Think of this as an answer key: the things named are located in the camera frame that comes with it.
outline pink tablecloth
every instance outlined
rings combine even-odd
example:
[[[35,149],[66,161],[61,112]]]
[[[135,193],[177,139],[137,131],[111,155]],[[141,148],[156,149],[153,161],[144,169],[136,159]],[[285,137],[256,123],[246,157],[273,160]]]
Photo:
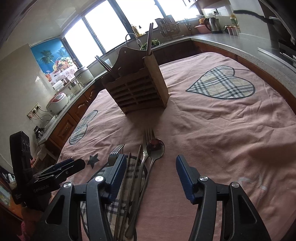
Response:
[[[296,117],[284,99],[238,62],[203,53],[160,66],[166,109],[124,115],[106,90],[88,108],[60,161],[98,154],[98,162],[68,178],[85,183],[118,144],[136,156],[145,127],[166,147],[153,166],[137,223],[139,241],[188,240],[197,206],[185,198],[175,159],[217,183],[240,183],[274,241],[296,218]],[[214,240],[219,240],[221,205]]]

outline plaid heart pattern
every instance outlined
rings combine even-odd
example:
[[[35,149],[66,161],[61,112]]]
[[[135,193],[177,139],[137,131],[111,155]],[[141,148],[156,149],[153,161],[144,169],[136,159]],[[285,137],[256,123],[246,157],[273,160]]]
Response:
[[[87,130],[87,124],[96,116],[97,113],[97,110],[93,110],[91,113],[81,119],[69,138],[70,145],[76,144],[84,137]]]
[[[123,203],[122,203],[121,209],[118,210],[120,193],[122,192],[121,187],[119,189],[116,200],[113,203],[109,204],[109,205],[105,205],[105,210],[107,212],[107,218],[108,218],[108,221],[109,221],[109,225],[110,225],[110,228],[111,228],[112,235],[114,235],[116,216],[117,216],[117,212],[119,212],[119,211],[120,211],[120,227],[122,225],[122,218],[123,218],[123,214],[124,214],[125,205],[127,203],[128,191],[129,191],[129,189],[131,187],[131,179],[132,179],[132,176],[133,176],[133,170],[135,168],[136,159],[137,159],[137,157],[131,156],[130,164],[128,166],[128,172],[127,172],[127,176],[126,176],[127,181],[126,181],[126,186],[125,186],[125,190],[124,190]],[[141,163],[139,161],[138,166],[137,166],[135,181],[136,181],[136,179],[138,178],[138,175],[139,175],[140,165],[141,165]],[[99,170],[95,175],[93,175],[91,179],[95,178],[98,175],[103,175],[103,173],[105,172],[105,169],[107,167],[108,167],[108,163],[101,170]],[[144,169],[143,169],[143,173],[142,173],[142,187],[144,185],[146,175],[147,175],[147,169],[146,169],[146,167],[144,165]],[[81,215],[81,218],[82,218],[82,224],[83,224],[83,227],[84,227],[84,230],[85,230],[86,234],[88,235],[87,218],[86,218],[86,202],[84,202],[84,201],[80,202],[80,211],[81,211],[80,215]],[[129,214],[127,215],[124,231],[128,228],[128,217],[129,217]],[[134,235],[134,237],[132,237],[130,239],[123,236],[123,241],[136,241],[136,235]]]
[[[220,65],[201,76],[186,92],[216,99],[242,99],[255,93],[255,86],[248,80],[235,76],[232,67]]]

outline cabinet handle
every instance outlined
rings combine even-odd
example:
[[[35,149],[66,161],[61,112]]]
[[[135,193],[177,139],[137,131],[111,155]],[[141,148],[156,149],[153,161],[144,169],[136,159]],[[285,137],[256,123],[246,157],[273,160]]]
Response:
[[[66,134],[68,129],[69,129],[69,127],[67,126],[67,128],[63,131],[62,136],[64,136]]]
[[[85,105],[85,104],[81,104],[81,105],[79,105],[79,106],[78,106],[78,109],[79,109],[80,107],[84,106],[84,105]]]

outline spoon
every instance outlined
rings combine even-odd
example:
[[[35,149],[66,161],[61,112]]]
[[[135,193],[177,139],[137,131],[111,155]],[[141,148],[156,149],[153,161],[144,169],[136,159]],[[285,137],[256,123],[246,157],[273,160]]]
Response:
[[[125,236],[127,238],[131,238],[133,236],[133,233],[134,233],[134,230],[136,227],[136,223],[137,223],[137,219],[138,219],[140,205],[143,200],[144,192],[145,192],[147,184],[148,184],[148,179],[149,179],[149,175],[150,175],[152,166],[153,166],[154,162],[157,159],[161,158],[163,156],[163,154],[165,153],[165,144],[160,139],[152,139],[151,141],[148,142],[146,149],[147,149],[147,153],[148,153],[149,157],[152,159],[152,162],[151,162],[148,172],[147,172],[146,180],[145,180],[144,187],[143,187],[143,190],[142,190],[142,193],[141,193],[138,205],[137,205],[137,209],[136,209],[136,211],[132,217],[132,220],[130,221],[130,224],[125,232]]]

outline chopstick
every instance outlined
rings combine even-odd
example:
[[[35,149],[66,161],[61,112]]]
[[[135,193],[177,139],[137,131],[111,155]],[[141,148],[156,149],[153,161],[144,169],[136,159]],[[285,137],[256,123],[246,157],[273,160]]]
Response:
[[[147,39],[147,53],[146,53],[147,56],[151,54],[152,32],[153,32],[153,23],[151,23],[149,26],[148,39]]]
[[[115,79],[118,78],[118,76],[114,73],[114,71],[111,69],[111,67],[98,55],[95,56],[96,60],[104,67],[105,70],[107,70],[111,76]]]
[[[128,159],[126,162],[126,171],[123,176],[123,183],[122,183],[122,187],[121,187],[119,203],[118,203],[118,208],[117,208],[116,221],[115,221],[115,228],[114,228],[114,237],[113,237],[114,241],[116,241],[116,239],[117,239],[118,228],[120,225],[121,206],[122,206],[122,202],[123,202],[124,189],[126,188],[126,180],[127,180],[126,176],[127,176],[127,172],[128,172],[130,158],[131,158],[131,153],[128,154]]]
[[[139,152],[138,152],[138,156],[137,156],[137,160],[136,160],[136,164],[135,164],[135,169],[133,170],[133,176],[132,176],[132,179],[131,179],[131,187],[128,191],[128,199],[126,200],[126,205],[124,207],[124,214],[123,214],[123,220],[122,220],[122,223],[121,223],[121,227],[120,227],[120,232],[119,232],[119,239],[118,241],[122,241],[123,240],[123,234],[124,234],[124,228],[125,228],[125,224],[126,224],[126,215],[128,213],[128,209],[129,209],[129,202],[132,198],[132,194],[133,194],[133,185],[134,185],[134,181],[135,181],[135,176],[136,176],[136,172],[137,172],[137,167],[138,167],[138,161],[140,159],[140,153],[141,153],[141,149],[142,149],[142,146],[140,145],[140,148],[139,148]]]

